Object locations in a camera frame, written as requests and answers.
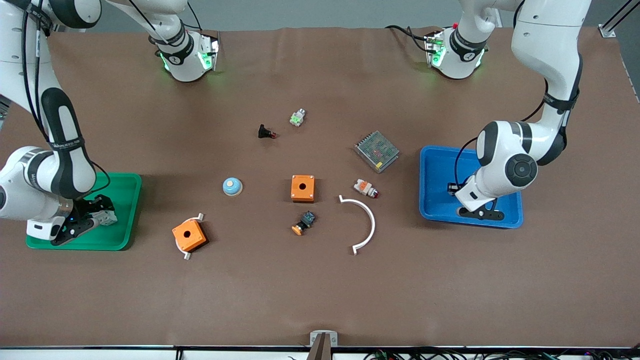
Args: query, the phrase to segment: white curved bracket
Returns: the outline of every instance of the white curved bracket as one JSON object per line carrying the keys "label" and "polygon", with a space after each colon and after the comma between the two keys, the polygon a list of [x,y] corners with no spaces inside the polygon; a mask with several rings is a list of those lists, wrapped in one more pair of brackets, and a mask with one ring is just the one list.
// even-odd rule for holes
{"label": "white curved bracket", "polygon": [[373,213],[371,212],[371,209],[369,209],[369,207],[367,207],[364,203],[362,203],[360,201],[357,201],[357,200],[353,200],[353,199],[343,199],[342,195],[339,195],[338,198],[340,198],[340,203],[341,204],[343,202],[352,202],[353,204],[356,204],[357,206],[360,206],[361,208],[364,209],[364,211],[367,212],[367,215],[371,219],[371,232],[369,233],[369,236],[367,236],[367,238],[363,242],[357,243],[356,245],[351,247],[353,249],[353,254],[354,255],[358,255],[358,249],[360,249],[364,245],[367,245],[369,240],[371,240],[371,238],[373,237],[373,232],[376,230],[376,219],[373,217]]}

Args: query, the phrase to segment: brown table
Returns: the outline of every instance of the brown table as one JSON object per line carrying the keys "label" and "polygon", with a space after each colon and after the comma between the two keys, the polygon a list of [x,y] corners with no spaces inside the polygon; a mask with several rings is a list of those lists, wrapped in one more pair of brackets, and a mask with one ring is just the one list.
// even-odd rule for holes
{"label": "brown table", "polygon": [[[511,30],[464,81],[390,30],[283,29],[223,33],[221,71],[184,84],[146,37],[50,39],[92,159],[143,176],[140,215],[123,252],[31,250],[24,223],[0,222],[0,345],[295,345],[319,328],[342,345],[637,343],[640,112],[615,40],[583,30],[567,150],[504,231],[423,219],[418,156],[538,105],[543,80],[511,54]],[[260,123],[282,136],[259,140]],[[403,153],[381,175],[352,149],[375,130]],[[27,144],[43,145],[13,107],[0,158]],[[315,204],[290,201],[293,174],[318,178]],[[222,193],[228,176],[239,197]],[[355,193],[358,178],[381,197]],[[369,219],[339,194],[376,215],[358,256]],[[316,225],[297,237],[308,209]],[[198,212],[212,242],[184,261],[170,230]]]}

